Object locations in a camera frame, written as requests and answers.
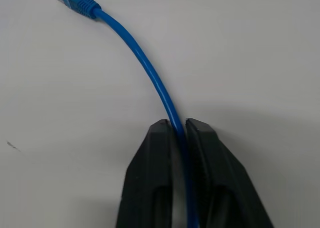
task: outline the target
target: blue ethernet cable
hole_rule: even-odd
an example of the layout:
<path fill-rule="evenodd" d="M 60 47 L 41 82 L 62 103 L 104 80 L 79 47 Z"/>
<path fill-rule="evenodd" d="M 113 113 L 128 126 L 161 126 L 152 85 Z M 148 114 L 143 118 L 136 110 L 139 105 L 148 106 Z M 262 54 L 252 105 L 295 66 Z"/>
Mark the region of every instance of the blue ethernet cable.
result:
<path fill-rule="evenodd" d="M 189 155 L 187 150 L 187 141 L 185 137 L 184 127 L 180 121 L 176 108 L 167 92 L 163 82 L 161 81 L 156 70 L 152 66 L 149 59 L 144 54 L 138 43 L 132 35 L 110 15 L 102 11 L 101 6 L 94 0 L 58 0 L 64 3 L 70 9 L 82 14 L 90 19 L 100 18 L 106 22 L 130 47 L 137 59 L 142 64 L 144 70 L 150 77 L 156 91 L 158 92 L 165 110 L 169 116 L 170 122 L 177 135 L 179 146 L 183 159 L 184 179 L 186 188 L 186 204 L 187 204 L 187 227 L 198 228 L 198 217 L 196 213 L 195 203 L 192 192 L 192 182 L 189 176 Z"/>

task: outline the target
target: cable connector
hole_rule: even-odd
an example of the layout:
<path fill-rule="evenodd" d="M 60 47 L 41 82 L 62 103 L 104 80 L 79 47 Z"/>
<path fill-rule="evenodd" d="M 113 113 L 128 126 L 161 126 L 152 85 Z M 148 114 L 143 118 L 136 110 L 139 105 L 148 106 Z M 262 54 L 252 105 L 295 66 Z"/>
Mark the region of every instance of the cable connector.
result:
<path fill-rule="evenodd" d="M 95 19 L 94 9 L 101 9 L 94 0 L 58 0 L 70 9 L 88 18 Z"/>

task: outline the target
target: cable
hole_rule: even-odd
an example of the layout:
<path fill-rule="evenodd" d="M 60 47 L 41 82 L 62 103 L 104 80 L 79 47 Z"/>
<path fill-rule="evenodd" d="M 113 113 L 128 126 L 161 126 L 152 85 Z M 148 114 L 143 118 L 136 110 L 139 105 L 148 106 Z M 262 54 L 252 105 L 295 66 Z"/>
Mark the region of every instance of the cable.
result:
<path fill-rule="evenodd" d="M 138 43 L 132 37 L 132 35 L 115 19 L 106 14 L 101 10 L 99 4 L 94 0 L 58 0 L 68 6 L 70 9 L 88 17 L 91 19 L 100 18 L 106 22 L 129 46 L 133 51 L 137 59 L 142 64 L 144 70 L 150 77 L 156 91 L 158 92 L 165 110 L 169 116 L 170 122 L 174 128 L 177 135 L 180 151 L 183 159 L 183 169 L 184 169 L 184 180 L 186 188 L 186 204 L 187 204 L 187 226 L 188 228 L 198 228 L 198 218 L 196 214 L 193 192 L 192 192 L 192 182 L 189 176 L 189 157 L 187 150 L 187 141 L 185 137 L 185 131 L 180 118 L 178 116 L 177 110 L 167 92 L 163 82 L 161 81 L 156 70 L 152 66 L 149 59 L 144 54 L 143 50 L 140 48 Z"/>

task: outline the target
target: mark on surface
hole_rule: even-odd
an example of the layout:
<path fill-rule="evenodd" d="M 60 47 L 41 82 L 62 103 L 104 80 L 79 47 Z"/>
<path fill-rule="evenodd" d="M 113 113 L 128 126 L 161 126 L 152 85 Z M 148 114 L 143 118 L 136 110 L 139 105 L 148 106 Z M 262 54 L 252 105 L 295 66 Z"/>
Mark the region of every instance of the mark on surface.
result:
<path fill-rule="evenodd" d="M 16 149 L 17 151 L 21 152 L 21 150 L 19 150 L 17 147 L 15 147 L 13 144 L 11 144 L 9 141 L 6 141 L 6 143 L 12 147 L 13 149 Z"/>

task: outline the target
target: white surface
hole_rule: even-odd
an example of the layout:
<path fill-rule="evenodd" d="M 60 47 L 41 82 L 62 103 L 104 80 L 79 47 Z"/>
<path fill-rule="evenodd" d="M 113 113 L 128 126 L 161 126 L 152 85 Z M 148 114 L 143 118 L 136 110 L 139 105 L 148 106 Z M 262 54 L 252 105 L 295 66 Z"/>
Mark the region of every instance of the white surface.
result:
<path fill-rule="evenodd" d="M 319 0 L 96 1 L 182 118 L 243 162 L 275 227 L 318 227 Z M 0 227 L 113 227 L 126 167 L 167 117 L 143 68 L 56 0 L 0 0 L 0 40 Z"/>

